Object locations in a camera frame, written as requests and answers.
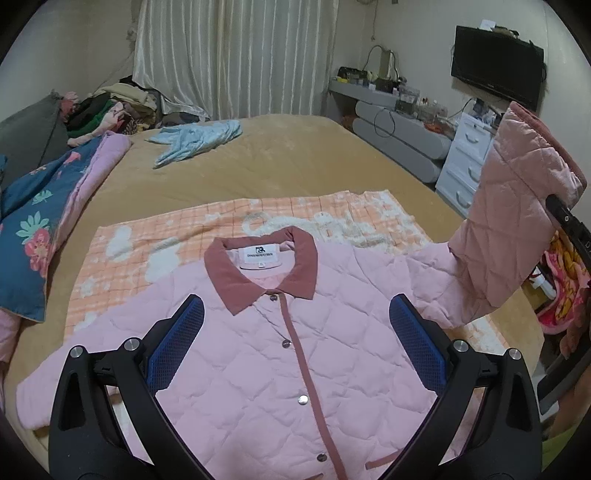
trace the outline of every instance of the drawer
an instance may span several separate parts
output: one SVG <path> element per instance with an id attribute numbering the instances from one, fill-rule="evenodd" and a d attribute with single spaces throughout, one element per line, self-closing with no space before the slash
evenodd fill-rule
<path id="1" fill-rule="evenodd" d="M 437 181 L 437 192 L 442 195 L 461 215 L 468 216 L 476 189 L 468 186 L 458 172 L 447 164 Z"/>
<path id="2" fill-rule="evenodd" d="M 478 120 L 469 115 L 462 115 L 453 142 L 475 160 L 483 163 L 492 138 L 493 134 L 485 130 Z"/>
<path id="3" fill-rule="evenodd" d="M 454 171 L 463 177 L 469 186 L 474 188 L 478 187 L 482 165 L 466 152 L 458 148 L 455 143 L 452 144 L 452 147 L 449 149 L 449 154 L 447 155 L 445 163 L 446 165 L 449 165 L 449 167 L 453 167 Z"/>

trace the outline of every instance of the metal screw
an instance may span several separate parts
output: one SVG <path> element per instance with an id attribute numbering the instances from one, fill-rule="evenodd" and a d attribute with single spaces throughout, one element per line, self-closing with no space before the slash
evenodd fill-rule
<path id="1" fill-rule="evenodd" d="M 467 352 L 468 351 L 468 344 L 464 340 L 456 340 L 453 342 L 453 347 L 458 352 Z"/>
<path id="2" fill-rule="evenodd" d="M 517 348 L 509 348 L 509 356 L 513 360 L 521 360 L 521 352 Z"/>
<path id="3" fill-rule="evenodd" d="M 83 353 L 84 353 L 84 349 L 80 345 L 77 345 L 72 350 L 70 350 L 70 356 L 72 358 L 78 358 Z"/>
<path id="4" fill-rule="evenodd" d="M 137 338 L 129 338 L 125 341 L 123 347 L 126 350 L 133 352 L 137 347 L 139 347 L 139 340 Z"/>

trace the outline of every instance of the light blue cloth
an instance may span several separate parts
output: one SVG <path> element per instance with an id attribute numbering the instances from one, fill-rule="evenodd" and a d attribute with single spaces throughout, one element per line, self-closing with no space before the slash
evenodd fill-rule
<path id="1" fill-rule="evenodd" d="M 170 148 L 157 158 L 154 168 L 207 152 L 233 140 L 241 133 L 242 127 L 238 120 L 225 120 L 211 125 L 187 124 L 165 127 L 158 135 L 148 139 L 149 142 L 170 145 Z"/>

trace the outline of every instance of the clothing label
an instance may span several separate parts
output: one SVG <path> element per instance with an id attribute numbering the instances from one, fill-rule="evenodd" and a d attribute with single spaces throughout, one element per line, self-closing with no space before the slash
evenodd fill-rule
<path id="1" fill-rule="evenodd" d="M 247 270 L 265 270 L 281 265 L 279 261 L 279 245 L 253 245 L 238 249 L 240 268 Z"/>

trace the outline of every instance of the television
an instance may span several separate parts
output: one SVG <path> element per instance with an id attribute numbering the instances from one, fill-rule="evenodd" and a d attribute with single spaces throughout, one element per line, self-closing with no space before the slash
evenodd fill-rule
<path id="1" fill-rule="evenodd" d="M 544 50 L 502 33 L 458 26 L 452 76 L 535 112 L 545 76 Z"/>

